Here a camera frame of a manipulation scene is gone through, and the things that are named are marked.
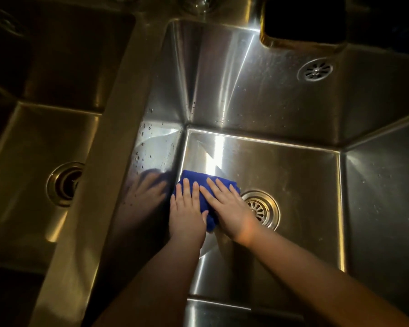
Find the blue microfiber towel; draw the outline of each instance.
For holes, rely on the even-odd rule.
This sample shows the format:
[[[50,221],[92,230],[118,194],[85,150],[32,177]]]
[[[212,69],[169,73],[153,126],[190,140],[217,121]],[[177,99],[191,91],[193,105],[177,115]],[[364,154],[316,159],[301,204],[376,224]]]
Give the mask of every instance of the blue microfiber towel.
[[[180,176],[179,183],[182,185],[182,192],[183,192],[183,179],[185,178],[189,180],[189,184],[191,186],[191,192],[192,192],[192,184],[194,183],[194,181],[197,181],[199,186],[205,187],[213,196],[215,196],[214,193],[212,192],[212,189],[209,187],[209,185],[206,182],[207,178],[211,178],[213,182],[215,182],[215,180],[218,178],[219,180],[221,180],[221,182],[223,182],[224,186],[226,186],[227,188],[229,188],[229,185],[231,184],[238,193],[240,192],[240,189],[236,185],[235,181],[230,181],[227,179],[220,178],[218,176],[210,176],[204,173],[198,173],[198,172],[187,171],[187,170],[184,170],[182,172],[182,175]],[[203,194],[200,193],[200,212],[203,212],[206,210],[209,210],[209,214],[207,215],[207,219],[206,219],[206,230],[208,232],[212,232],[214,228],[216,227],[216,225],[218,224],[218,217],[215,213],[215,210],[207,203]]]

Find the sink basin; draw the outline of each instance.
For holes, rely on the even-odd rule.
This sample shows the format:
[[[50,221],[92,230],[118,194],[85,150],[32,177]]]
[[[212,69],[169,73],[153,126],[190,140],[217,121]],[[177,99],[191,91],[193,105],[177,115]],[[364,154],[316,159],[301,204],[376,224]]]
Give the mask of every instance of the sink basin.
[[[47,182],[61,166],[84,168],[134,21],[0,0],[0,325],[28,324],[72,199]]]

